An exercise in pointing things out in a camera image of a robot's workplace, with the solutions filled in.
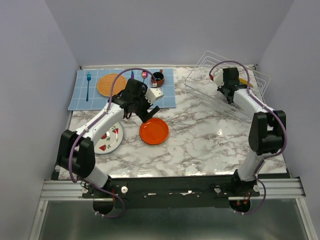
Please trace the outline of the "orange plate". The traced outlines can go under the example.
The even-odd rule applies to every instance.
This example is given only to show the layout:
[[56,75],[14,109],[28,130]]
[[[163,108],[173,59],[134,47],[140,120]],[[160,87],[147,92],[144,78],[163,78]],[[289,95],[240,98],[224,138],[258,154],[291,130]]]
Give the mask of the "orange plate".
[[159,145],[168,138],[169,126],[164,120],[153,117],[141,124],[139,136],[146,144]]

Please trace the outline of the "watermelon pattern plate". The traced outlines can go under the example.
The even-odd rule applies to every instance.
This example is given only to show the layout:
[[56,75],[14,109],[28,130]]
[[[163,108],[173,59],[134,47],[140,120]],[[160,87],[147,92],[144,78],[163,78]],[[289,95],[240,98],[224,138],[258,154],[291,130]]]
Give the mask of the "watermelon pattern plate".
[[124,139],[124,129],[120,122],[113,125],[96,143],[94,152],[98,155],[106,155],[115,151]]

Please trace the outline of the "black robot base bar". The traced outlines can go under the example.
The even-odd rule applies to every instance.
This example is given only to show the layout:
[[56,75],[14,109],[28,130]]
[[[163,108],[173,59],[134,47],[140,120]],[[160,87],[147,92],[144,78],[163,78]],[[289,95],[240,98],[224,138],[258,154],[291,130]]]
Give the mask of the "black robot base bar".
[[112,178],[104,189],[119,196],[118,208],[228,208],[231,201],[260,195],[256,180],[234,175]]

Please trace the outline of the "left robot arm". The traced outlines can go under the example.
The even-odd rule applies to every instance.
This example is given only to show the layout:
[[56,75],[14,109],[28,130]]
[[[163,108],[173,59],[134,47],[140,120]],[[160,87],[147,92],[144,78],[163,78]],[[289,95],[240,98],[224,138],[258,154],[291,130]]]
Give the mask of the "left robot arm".
[[68,170],[70,177],[79,178],[94,185],[93,191],[101,198],[107,197],[111,185],[109,176],[96,166],[94,147],[101,137],[122,119],[132,113],[147,122],[158,111],[154,102],[164,93],[159,88],[148,88],[143,82],[130,78],[124,90],[112,96],[106,106],[88,123],[75,131],[65,130],[60,138],[57,165]]

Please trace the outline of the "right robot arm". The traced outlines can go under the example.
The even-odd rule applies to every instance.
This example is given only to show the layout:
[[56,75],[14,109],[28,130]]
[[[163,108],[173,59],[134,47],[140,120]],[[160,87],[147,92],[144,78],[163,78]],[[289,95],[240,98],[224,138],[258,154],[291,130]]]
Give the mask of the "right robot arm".
[[266,159],[275,157],[287,144],[286,114],[274,110],[257,98],[249,83],[241,83],[236,67],[224,68],[210,76],[229,104],[234,103],[252,117],[248,135],[250,151],[230,183],[230,191],[241,196],[252,189]]

